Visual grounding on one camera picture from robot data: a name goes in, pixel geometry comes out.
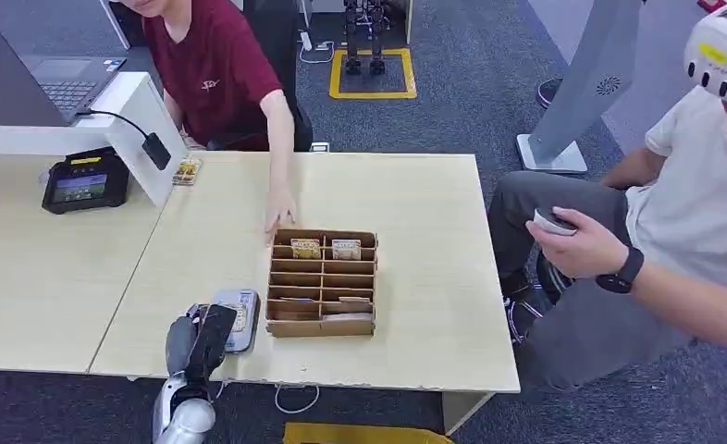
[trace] humanoid robot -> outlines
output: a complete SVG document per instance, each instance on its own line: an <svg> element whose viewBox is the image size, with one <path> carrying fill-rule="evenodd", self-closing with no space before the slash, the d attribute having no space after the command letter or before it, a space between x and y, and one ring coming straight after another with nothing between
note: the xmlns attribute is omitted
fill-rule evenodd
<svg viewBox="0 0 727 444"><path fill-rule="evenodd" d="M222 364L236 310L200 305L176 320L167 333L169 378L154 403L154 444L201 444L214 426L208 379Z"/></svg>
<svg viewBox="0 0 727 444"><path fill-rule="evenodd" d="M384 0L363 0L363 12L371 18L372 30L372 61L369 70L373 75L385 74L386 63L383 60L382 33L385 29L386 13ZM361 74L361 58L358 56L358 43L355 42L355 29L358 26L358 0L344 0L345 36L347 38L348 74Z"/></svg>

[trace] laptop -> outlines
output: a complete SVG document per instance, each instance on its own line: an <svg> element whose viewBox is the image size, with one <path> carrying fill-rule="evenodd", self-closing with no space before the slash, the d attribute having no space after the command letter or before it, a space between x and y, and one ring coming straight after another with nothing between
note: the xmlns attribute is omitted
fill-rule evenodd
<svg viewBox="0 0 727 444"><path fill-rule="evenodd" d="M125 61L122 57L39 55L21 60L0 32L0 125L71 125Z"/></svg>
<svg viewBox="0 0 727 444"><path fill-rule="evenodd" d="M71 123L89 106L116 75L126 58L46 57L20 58L58 111Z"/></svg>

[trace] cardboard compartment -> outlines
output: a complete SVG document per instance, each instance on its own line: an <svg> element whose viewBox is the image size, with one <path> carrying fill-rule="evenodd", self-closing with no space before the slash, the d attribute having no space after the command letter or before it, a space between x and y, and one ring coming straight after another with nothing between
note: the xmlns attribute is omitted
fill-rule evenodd
<svg viewBox="0 0 727 444"><path fill-rule="evenodd" d="M271 285L288 287L321 287L322 275L319 273L271 273Z"/></svg>
<svg viewBox="0 0 727 444"><path fill-rule="evenodd" d="M373 313L375 306L371 302L323 302L321 316L343 313Z"/></svg>
<svg viewBox="0 0 727 444"><path fill-rule="evenodd" d="M290 241L317 239L320 259L296 259ZM361 241L361 259L333 260L335 239ZM266 330L277 338L372 335L377 237L363 231L280 229L268 276Z"/></svg>
<svg viewBox="0 0 727 444"><path fill-rule="evenodd" d="M323 231L319 229L279 229L274 235L274 245L286 245L290 247L290 240L293 239L317 239L323 245Z"/></svg>
<svg viewBox="0 0 727 444"><path fill-rule="evenodd" d="M376 258L376 248L361 248L361 260L362 261L368 261L372 262L375 261ZM331 247L323 247L323 258L327 261L333 261L334 260L334 250Z"/></svg>
<svg viewBox="0 0 727 444"><path fill-rule="evenodd" d="M322 273L323 261L307 259L274 259L271 261L271 273Z"/></svg>
<svg viewBox="0 0 727 444"><path fill-rule="evenodd" d="M272 285L268 287L268 299L311 299L320 301L320 289L311 287L288 287Z"/></svg>
<svg viewBox="0 0 727 444"><path fill-rule="evenodd" d="M361 241L361 248L374 249L377 246L377 237L374 233L366 233L363 231L325 231L326 247L333 246L333 241L337 239L356 239Z"/></svg>
<svg viewBox="0 0 727 444"><path fill-rule="evenodd" d="M323 273L329 275L373 276L375 274L375 263L367 261L325 261L323 263Z"/></svg>
<svg viewBox="0 0 727 444"><path fill-rule="evenodd" d="M337 289L373 289L374 276L361 275L323 275L324 288Z"/></svg>
<svg viewBox="0 0 727 444"><path fill-rule="evenodd" d="M319 321L320 302L268 300L268 319L275 321Z"/></svg>
<svg viewBox="0 0 727 444"><path fill-rule="evenodd" d="M320 300L323 302L375 300L375 291L372 289L322 289Z"/></svg>

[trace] person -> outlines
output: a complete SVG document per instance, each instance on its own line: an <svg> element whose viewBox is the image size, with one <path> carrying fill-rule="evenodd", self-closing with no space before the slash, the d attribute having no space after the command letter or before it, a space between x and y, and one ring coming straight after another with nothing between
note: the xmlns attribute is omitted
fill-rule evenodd
<svg viewBox="0 0 727 444"><path fill-rule="evenodd" d="M697 42L688 47L687 54L695 56ZM525 171L499 181L488 222L506 298L522 299L530 288L524 265L534 239L525 223L536 208L552 206L587 214L621 244L643 252L648 277L659 266L727 288L727 78L712 77L727 70L693 60L688 72L694 79L704 72L698 80L702 86L677 103L647 132L645 144L600 183ZM642 303L659 300L653 289L643 284L642 296L625 296L593 278L577 279L516 348L523 384L571 391L688 344L697 330L667 322L664 311Z"/></svg>
<svg viewBox="0 0 727 444"><path fill-rule="evenodd" d="M295 125L277 75L246 19L229 0L119 0L142 16L145 41L165 87L167 112L199 144L219 133L237 149L270 150L265 230L295 221L290 158ZM257 134L267 132L267 141Z"/></svg>
<svg viewBox="0 0 727 444"><path fill-rule="evenodd" d="M543 254L565 276L592 278L620 270L628 255L613 233L592 217L555 208L578 227L573 236L551 234L532 221L527 229ZM635 276L631 296L663 321L727 346L727 287L671 271L646 259Z"/></svg>

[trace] laptop keyboard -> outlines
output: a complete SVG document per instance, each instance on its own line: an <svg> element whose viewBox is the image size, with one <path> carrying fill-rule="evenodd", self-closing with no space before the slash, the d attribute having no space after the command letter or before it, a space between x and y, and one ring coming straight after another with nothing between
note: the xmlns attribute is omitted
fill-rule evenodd
<svg viewBox="0 0 727 444"><path fill-rule="evenodd" d="M45 94L62 112L72 112L96 86L95 81L41 81Z"/></svg>

